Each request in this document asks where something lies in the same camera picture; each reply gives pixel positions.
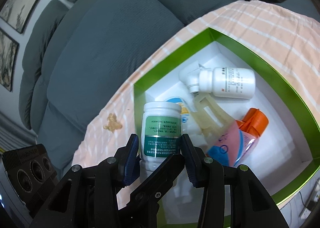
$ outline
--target green bottle label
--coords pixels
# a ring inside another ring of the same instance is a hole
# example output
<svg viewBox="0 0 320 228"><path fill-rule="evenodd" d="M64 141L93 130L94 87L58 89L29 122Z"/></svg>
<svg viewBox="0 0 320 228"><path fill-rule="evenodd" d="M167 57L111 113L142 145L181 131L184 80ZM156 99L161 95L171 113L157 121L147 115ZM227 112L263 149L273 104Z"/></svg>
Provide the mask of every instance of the green bottle label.
<svg viewBox="0 0 320 228"><path fill-rule="evenodd" d="M166 158L180 153L181 120L171 116L148 116L144 136L144 154Z"/></svg>

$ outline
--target cable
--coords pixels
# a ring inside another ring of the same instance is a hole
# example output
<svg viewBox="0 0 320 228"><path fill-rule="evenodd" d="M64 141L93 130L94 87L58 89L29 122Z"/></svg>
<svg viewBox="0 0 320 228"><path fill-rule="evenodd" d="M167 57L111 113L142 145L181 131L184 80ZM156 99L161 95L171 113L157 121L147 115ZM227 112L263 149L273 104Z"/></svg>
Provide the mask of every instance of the cable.
<svg viewBox="0 0 320 228"><path fill-rule="evenodd" d="M301 197L301 202L302 202L302 204L303 204L303 206L305 207L305 208L307 208L308 209L308 207L304 204L304 202L303 202L303 199L302 199L302 194L301 194L301 192L299 191L299 194L300 194L300 197Z"/></svg>
<svg viewBox="0 0 320 228"><path fill-rule="evenodd" d="M291 224L292 224L292 206L291 206L291 201L289 202L290 204L290 224L289 224L289 227L291 227Z"/></svg>

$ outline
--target gray wall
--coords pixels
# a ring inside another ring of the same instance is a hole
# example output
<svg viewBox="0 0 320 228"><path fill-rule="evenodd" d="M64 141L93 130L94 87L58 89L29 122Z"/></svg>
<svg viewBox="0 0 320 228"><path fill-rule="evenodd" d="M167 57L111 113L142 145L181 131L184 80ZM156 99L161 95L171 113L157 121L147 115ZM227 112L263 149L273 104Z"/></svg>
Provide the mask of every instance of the gray wall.
<svg viewBox="0 0 320 228"><path fill-rule="evenodd" d="M13 73L13 85L12 92L6 90L2 85L0 85L0 113L9 118L12 122L22 127L25 131L28 131L22 124L19 116L19 92L20 92L20 83L22 78L22 58L24 54L25 46L29 40L31 35L33 26L36 23L39 15L43 11L43 9L47 6L47 4L51 0L39 0L34 8L29 21L27 22L27 26L25 28L24 33L19 34L13 28L11 28L6 22L4 22L0 18L0 28L5 31L9 36L11 36L14 40L19 43L19 49L16 57L15 69ZM67 2L66 0L60 0L63 2L68 8L72 6L72 3Z"/></svg>

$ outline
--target power outlet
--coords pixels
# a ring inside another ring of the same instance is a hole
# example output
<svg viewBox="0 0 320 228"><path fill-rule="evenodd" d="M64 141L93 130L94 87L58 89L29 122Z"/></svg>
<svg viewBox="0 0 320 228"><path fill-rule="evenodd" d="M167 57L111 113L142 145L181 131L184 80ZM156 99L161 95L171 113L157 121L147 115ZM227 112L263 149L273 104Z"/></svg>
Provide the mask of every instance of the power outlet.
<svg viewBox="0 0 320 228"><path fill-rule="evenodd" d="M311 211L310 211L309 209L304 208L303 211L302 211L302 213L301 213L301 215L300 215L300 218L301 218L302 220L305 220L305 219L307 219L307 217L310 215L310 213L311 213Z"/></svg>
<svg viewBox="0 0 320 228"><path fill-rule="evenodd" d="M312 200L317 203L319 201L319 197L320 197L320 191L316 192L316 194L315 194L314 198L312 198Z"/></svg>

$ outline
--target white spray nozzle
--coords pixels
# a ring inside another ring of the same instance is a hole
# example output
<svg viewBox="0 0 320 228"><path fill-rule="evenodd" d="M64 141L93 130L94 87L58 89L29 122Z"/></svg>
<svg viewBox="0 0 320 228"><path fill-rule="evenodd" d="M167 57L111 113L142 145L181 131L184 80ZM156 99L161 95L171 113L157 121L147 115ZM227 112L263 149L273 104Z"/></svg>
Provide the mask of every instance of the white spray nozzle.
<svg viewBox="0 0 320 228"><path fill-rule="evenodd" d="M199 72L200 70L198 69L187 74L185 85L191 94L199 92Z"/></svg>
<svg viewBox="0 0 320 228"><path fill-rule="evenodd" d="M195 71L195 70L199 70L202 66L199 64L199 61L195 61L191 64L189 64L188 66L186 66L183 70L181 70L179 72L179 80L183 83L186 84L187 82L187 78L188 78L188 74Z"/></svg>

